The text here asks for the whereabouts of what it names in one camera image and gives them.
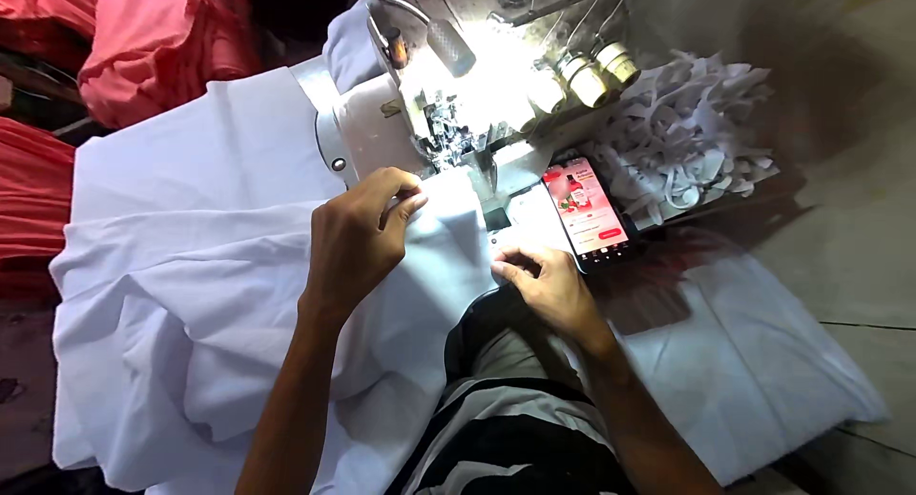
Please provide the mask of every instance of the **person's right hand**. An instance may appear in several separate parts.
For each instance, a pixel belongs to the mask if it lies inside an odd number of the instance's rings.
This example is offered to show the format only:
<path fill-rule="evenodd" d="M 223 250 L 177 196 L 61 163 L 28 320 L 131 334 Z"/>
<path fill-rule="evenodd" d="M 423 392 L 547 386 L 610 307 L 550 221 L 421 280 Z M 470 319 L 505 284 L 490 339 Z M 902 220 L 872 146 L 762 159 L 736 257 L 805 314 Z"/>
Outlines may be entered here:
<path fill-rule="evenodd" d="M 599 314 L 572 255 L 534 244 L 506 246 L 491 267 L 519 289 L 548 325 L 581 348 L 600 353 L 614 342 L 614 333 Z"/>

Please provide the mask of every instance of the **striped shirt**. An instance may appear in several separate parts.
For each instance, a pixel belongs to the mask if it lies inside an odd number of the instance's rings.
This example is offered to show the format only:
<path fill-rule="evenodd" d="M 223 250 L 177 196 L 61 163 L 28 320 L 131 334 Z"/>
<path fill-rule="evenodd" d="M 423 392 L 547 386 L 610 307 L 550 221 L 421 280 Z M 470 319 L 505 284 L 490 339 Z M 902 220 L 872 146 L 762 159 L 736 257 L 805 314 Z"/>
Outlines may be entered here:
<path fill-rule="evenodd" d="M 578 390 L 548 379 L 465 381 L 444 400 L 386 495 L 635 494 Z"/>

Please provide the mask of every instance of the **pile of red clothing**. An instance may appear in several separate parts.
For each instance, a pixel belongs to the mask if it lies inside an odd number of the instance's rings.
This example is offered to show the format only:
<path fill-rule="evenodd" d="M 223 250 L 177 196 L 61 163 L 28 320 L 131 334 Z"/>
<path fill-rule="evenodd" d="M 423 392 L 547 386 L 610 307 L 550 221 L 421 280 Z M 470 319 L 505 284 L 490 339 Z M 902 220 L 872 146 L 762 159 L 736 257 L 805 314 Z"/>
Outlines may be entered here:
<path fill-rule="evenodd" d="M 0 300 L 54 296 L 48 262 L 70 220 L 72 146 L 0 117 Z"/>
<path fill-rule="evenodd" d="M 95 0 L 0 0 L 0 46 L 71 71 L 89 56 Z"/>
<path fill-rule="evenodd" d="M 247 0 L 0 0 L 0 46 L 70 70 L 90 114 L 123 128 L 260 70 Z M 92 40 L 81 53 L 73 32 Z"/>

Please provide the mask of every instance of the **white garment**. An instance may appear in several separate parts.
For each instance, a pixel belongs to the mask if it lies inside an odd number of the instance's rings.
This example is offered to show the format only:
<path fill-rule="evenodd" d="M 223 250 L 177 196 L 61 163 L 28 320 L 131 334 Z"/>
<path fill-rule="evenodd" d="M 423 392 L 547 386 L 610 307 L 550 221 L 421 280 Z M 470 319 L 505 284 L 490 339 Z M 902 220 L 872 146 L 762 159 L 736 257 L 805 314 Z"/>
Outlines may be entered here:
<path fill-rule="evenodd" d="M 289 343 L 309 210 L 343 191 L 316 149 L 313 118 L 281 68 L 211 83 L 200 100 L 77 151 L 73 224 L 52 264 L 63 297 L 60 466 L 97 462 L 109 483 L 158 484 L 150 493 L 232 491 Z M 493 288 L 474 195 L 448 190 L 430 196 L 431 219 L 409 227 L 405 263 L 379 287 L 405 289 L 367 299 L 354 316 L 376 312 L 391 325 L 346 330 L 313 492 L 386 486 L 444 382 L 439 340 Z M 769 272 L 721 239 L 699 241 L 702 252 L 670 254 L 691 261 L 673 284 L 683 303 L 648 283 L 609 310 L 620 325 L 659 327 L 622 342 L 716 478 L 747 475 L 843 419 L 886 414 Z"/>
<path fill-rule="evenodd" d="M 384 72 L 375 58 L 375 45 L 367 25 L 366 6 L 370 1 L 358 0 L 328 25 L 328 40 L 322 47 L 322 55 L 341 94 Z"/>
<path fill-rule="evenodd" d="M 152 132 L 119 132 L 77 155 L 74 223 L 52 265 L 64 299 L 54 455 L 68 466 L 91 453 L 119 488 L 235 485 L 289 345 L 311 210 L 322 203 L 289 201 L 337 194 L 309 126 L 296 125 L 314 112 L 290 73 L 235 83 L 211 84 L 196 105 L 156 118 Z M 278 105 L 287 115 L 270 110 Z M 200 151 L 163 158 L 177 147 L 156 145 L 159 128 L 184 145 L 179 152 Z M 250 146 L 249 132 L 267 142 Z M 219 136 L 236 140 L 215 146 Z M 125 177 L 116 154 L 126 149 L 136 154 L 131 170 L 137 157 L 164 164 Z M 441 175 L 424 188 L 430 201 L 408 226 L 405 260 L 344 327 L 332 382 L 340 403 L 316 488 L 384 487 L 441 394 L 448 331 L 496 288 L 469 180 Z M 99 203 L 102 194 L 113 203 Z M 277 201 L 285 204 L 261 208 Z M 436 266 L 446 258 L 448 267 Z"/>

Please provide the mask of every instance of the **hand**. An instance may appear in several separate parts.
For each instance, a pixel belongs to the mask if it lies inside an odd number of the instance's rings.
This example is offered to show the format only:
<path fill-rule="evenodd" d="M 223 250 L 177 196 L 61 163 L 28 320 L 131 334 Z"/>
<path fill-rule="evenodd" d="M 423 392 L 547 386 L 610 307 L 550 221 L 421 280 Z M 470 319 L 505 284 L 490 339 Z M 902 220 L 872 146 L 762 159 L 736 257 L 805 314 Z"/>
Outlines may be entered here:
<path fill-rule="evenodd" d="M 491 267 L 519 289 L 548 325 L 586 352 L 599 354 L 615 343 L 572 255 L 538 245 L 506 246 Z"/>
<path fill-rule="evenodd" d="M 386 210 L 395 196 L 401 201 Z M 316 208 L 309 281 L 300 297 L 300 311 L 318 311 L 342 326 L 356 305 L 404 258 L 406 221 L 426 201 L 419 192 L 418 176 L 386 168 Z"/>

